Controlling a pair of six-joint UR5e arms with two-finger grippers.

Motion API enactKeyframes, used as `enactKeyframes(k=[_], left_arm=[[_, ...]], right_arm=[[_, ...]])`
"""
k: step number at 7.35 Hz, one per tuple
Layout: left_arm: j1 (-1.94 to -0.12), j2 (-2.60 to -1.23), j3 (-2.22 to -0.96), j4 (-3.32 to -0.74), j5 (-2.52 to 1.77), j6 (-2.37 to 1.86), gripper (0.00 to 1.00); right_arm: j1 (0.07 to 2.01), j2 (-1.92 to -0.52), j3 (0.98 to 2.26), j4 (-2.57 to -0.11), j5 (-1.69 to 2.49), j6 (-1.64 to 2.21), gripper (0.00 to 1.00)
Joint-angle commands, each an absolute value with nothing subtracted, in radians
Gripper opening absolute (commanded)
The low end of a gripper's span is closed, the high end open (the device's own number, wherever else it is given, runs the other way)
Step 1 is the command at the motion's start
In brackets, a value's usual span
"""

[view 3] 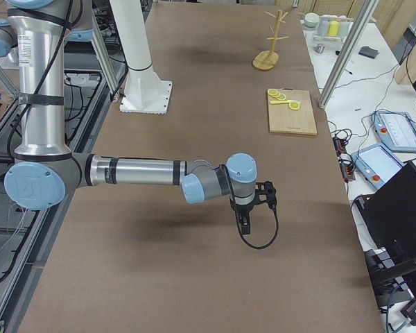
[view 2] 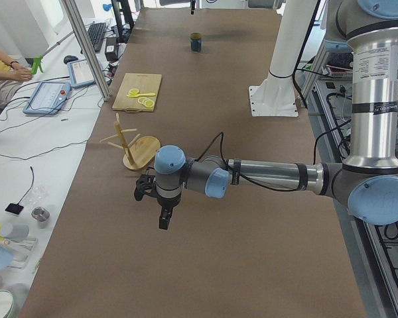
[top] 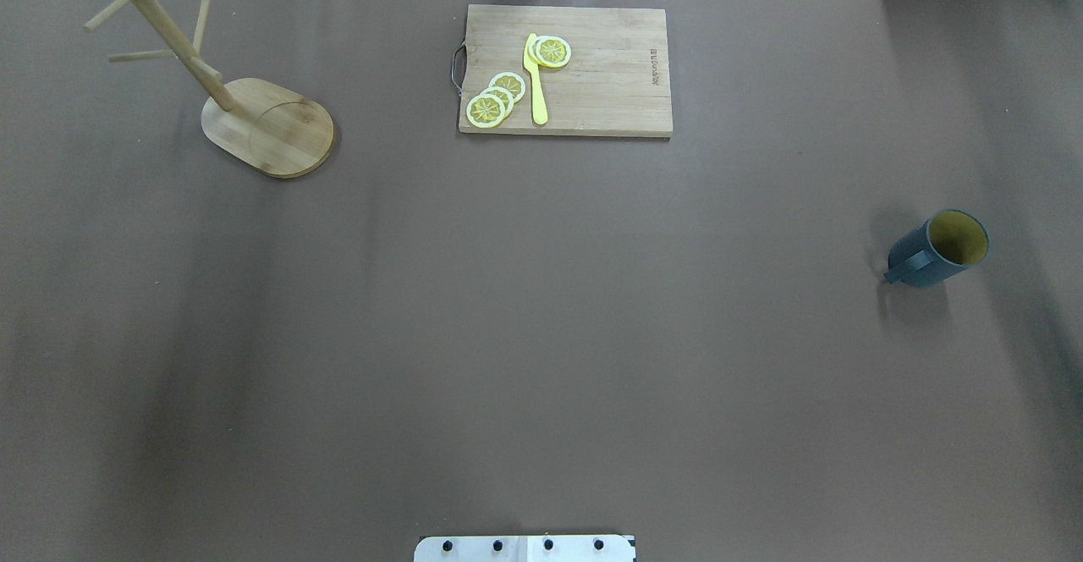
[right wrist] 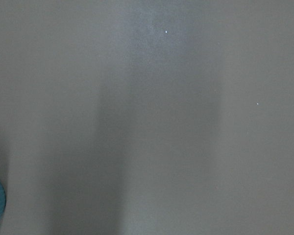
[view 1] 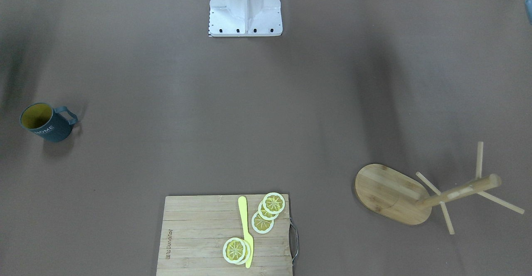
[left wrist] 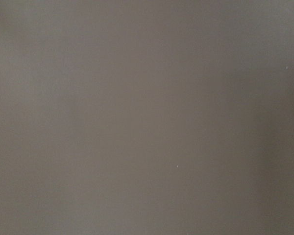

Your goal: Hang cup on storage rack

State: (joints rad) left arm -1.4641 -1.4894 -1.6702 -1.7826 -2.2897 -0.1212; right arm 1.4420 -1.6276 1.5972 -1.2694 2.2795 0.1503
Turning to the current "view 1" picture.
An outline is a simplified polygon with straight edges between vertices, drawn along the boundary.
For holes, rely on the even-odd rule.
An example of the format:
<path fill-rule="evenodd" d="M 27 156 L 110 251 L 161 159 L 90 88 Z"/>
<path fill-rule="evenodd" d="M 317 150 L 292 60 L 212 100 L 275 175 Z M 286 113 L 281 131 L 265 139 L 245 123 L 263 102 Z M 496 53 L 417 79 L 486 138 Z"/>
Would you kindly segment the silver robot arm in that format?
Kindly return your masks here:
<path fill-rule="evenodd" d="M 532 24 L 532 0 L 525 0 L 525 10 L 530 24 Z"/>

